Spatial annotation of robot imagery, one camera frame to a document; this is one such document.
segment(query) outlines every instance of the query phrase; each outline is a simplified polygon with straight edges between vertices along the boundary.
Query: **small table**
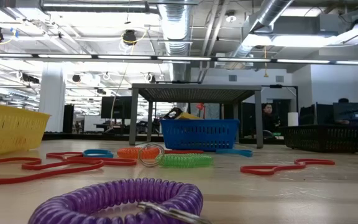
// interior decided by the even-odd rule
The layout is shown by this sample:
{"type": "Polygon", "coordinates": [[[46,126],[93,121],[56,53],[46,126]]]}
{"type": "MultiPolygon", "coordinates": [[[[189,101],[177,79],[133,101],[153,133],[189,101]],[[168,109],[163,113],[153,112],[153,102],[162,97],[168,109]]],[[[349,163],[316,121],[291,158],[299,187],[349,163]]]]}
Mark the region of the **small table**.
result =
{"type": "Polygon", "coordinates": [[[129,144],[136,140],[137,101],[139,94],[149,102],[147,142],[151,141],[153,102],[222,103],[234,105],[234,119],[243,100],[255,96],[257,148],[263,147],[262,87],[260,85],[203,85],[203,84],[132,84],[131,130],[129,144]]]}

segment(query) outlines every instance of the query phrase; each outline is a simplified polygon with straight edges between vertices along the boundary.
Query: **black plastic basket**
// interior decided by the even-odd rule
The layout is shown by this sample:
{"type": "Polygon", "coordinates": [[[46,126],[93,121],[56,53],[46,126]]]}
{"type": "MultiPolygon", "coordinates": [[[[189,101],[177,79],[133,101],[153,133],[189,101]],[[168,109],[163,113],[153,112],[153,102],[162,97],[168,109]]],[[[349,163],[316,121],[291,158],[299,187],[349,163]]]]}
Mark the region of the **black plastic basket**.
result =
{"type": "Polygon", "coordinates": [[[282,127],[285,145],[313,152],[358,152],[358,126],[302,125],[282,127]]]}

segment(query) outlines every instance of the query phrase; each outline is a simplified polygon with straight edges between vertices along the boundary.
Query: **table leg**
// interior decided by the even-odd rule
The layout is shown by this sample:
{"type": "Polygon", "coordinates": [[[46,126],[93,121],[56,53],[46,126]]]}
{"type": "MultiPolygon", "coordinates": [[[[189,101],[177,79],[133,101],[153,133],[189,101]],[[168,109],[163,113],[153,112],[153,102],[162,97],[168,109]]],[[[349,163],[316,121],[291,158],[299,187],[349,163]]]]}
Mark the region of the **table leg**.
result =
{"type": "Polygon", "coordinates": [[[129,144],[136,145],[136,122],[137,122],[137,98],[139,89],[132,89],[132,105],[131,105],[131,128],[129,130],[129,144]]]}
{"type": "Polygon", "coordinates": [[[262,124],[262,95],[260,91],[255,91],[255,124],[256,124],[256,147],[264,147],[264,130],[262,124]]]}
{"type": "Polygon", "coordinates": [[[149,118],[147,120],[147,142],[152,141],[152,124],[153,124],[153,102],[149,102],[149,118]]]}
{"type": "MultiPolygon", "coordinates": [[[[233,118],[239,119],[239,104],[238,103],[233,105],[233,118]]],[[[236,133],[236,143],[239,142],[239,130],[240,130],[240,126],[238,127],[238,130],[236,133]]]]}

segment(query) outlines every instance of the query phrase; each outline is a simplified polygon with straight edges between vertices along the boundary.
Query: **white column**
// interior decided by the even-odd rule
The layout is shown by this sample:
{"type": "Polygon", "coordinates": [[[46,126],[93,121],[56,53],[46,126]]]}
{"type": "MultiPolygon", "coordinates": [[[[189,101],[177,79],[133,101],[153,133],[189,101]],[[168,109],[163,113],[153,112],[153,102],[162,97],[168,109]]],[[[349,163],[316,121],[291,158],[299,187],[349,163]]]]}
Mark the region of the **white column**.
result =
{"type": "Polygon", "coordinates": [[[66,76],[62,66],[62,63],[44,62],[39,111],[51,116],[45,131],[63,131],[66,76]]]}

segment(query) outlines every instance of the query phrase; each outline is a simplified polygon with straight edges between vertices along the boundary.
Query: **plastic basket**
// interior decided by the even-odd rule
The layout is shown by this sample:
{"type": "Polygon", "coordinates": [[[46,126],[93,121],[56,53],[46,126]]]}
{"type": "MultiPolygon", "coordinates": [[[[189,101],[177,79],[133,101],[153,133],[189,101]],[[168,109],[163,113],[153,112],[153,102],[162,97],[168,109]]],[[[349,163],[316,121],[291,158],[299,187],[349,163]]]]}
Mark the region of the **plastic basket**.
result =
{"type": "Polygon", "coordinates": [[[285,145],[313,152],[358,152],[358,126],[303,125],[283,127],[285,145]]]}
{"type": "Polygon", "coordinates": [[[165,147],[216,151],[232,149],[239,120],[161,120],[165,147]]]}
{"type": "Polygon", "coordinates": [[[41,144],[48,114],[0,105],[0,154],[41,144]]]}

